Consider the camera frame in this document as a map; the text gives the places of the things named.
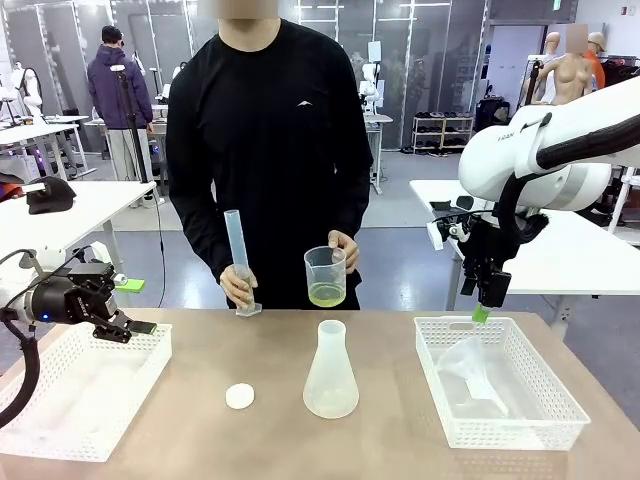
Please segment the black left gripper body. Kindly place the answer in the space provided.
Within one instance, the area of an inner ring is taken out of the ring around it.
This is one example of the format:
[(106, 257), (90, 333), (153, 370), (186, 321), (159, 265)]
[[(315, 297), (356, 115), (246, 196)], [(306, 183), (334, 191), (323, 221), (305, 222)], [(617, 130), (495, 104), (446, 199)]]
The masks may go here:
[(103, 325), (118, 313), (111, 280), (92, 275), (52, 276), (31, 292), (33, 320), (44, 323)]

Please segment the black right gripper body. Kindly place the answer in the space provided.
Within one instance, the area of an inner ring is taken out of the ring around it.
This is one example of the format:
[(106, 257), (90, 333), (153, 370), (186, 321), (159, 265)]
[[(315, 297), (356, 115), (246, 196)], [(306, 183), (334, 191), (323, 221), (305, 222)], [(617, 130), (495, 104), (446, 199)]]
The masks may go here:
[(465, 273), (472, 272), (482, 266), (501, 270), (504, 265), (502, 254), (502, 232), (486, 221), (478, 221), (469, 232), (469, 238), (462, 243)]

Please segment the person's right hand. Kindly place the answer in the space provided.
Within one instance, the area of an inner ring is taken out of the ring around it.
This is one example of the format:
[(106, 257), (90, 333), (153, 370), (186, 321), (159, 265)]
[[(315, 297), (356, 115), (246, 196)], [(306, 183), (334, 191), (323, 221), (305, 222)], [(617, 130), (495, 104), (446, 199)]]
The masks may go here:
[(253, 290), (258, 282), (251, 270), (246, 275), (239, 275), (235, 265), (229, 265), (221, 273), (219, 285), (232, 306), (246, 308), (254, 302)]

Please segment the person's left hand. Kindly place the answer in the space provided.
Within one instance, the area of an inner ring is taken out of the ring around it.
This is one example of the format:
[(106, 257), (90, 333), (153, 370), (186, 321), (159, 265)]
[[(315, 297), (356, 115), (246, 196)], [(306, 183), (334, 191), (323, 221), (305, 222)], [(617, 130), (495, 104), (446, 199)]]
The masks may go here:
[(343, 232), (331, 230), (328, 235), (328, 245), (333, 249), (341, 249), (345, 253), (346, 274), (352, 274), (357, 268), (360, 256), (355, 240)]

